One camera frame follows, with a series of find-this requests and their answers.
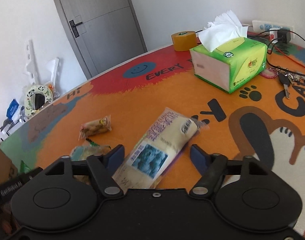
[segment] power strip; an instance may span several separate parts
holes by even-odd
[[[278,24],[278,23],[273,23],[273,22],[268,22],[268,21],[258,21],[258,20],[254,20],[253,22],[253,28],[254,28],[254,32],[256,33],[261,33],[264,31],[269,31],[271,28],[283,28],[283,29],[287,29],[290,31],[294,31],[294,27],[292,26],[287,26],[284,24]],[[294,33],[291,33],[291,38],[293,39],[295,37]]]

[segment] door handle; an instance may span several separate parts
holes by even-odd
[[[70,24],[70,26],[71,26],[71,29],[72,29],[73,34],[75,35],[75,38],[78,38],[78,37],[79,37],[79,33],[78,33],[76,27],[77,27],[78,25],[80,25],[80,24],[83,24],[83,22],[80,22],[80,23],[76,23],[76,24],[75,24],[75,21],[74,21],[74,20],[71,20],[71,21],[69,22],[69,24]]]

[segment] white tissue paper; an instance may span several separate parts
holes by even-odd
[[[209,51],[213,52],[220,45],[238,37],[247,38],[248,27],[243,27],[232,10],[208,22],[208,28],[199,34],[200,42]]]

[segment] gray door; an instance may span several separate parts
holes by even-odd
[[[60,0],[92,76],[144,53],[128,0]]]

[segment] table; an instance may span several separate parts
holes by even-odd
[[[305,65],[305,49],[279,47]],[[280,53],[272,64],[305,68]],[[111,69],[84,83],[29,120],[1,144],[14,164],[45,168],[81,145],[80,125],[111,115],[112,131],[93,136],[98,144],[123,144],[128,154],[151,124],[169,107],[209,124],[191,139],[168,169],[160,188],[190,190],[200,178],[189,159],[198,144],[207,153],[231,159],[256,153],[262,162],[295,188],[303,200],[296,230],[305,236],[305,82],[296,82],[286,99],[278,79],[257,76],[231,95],[194,76],[189,52],[165,47]]]

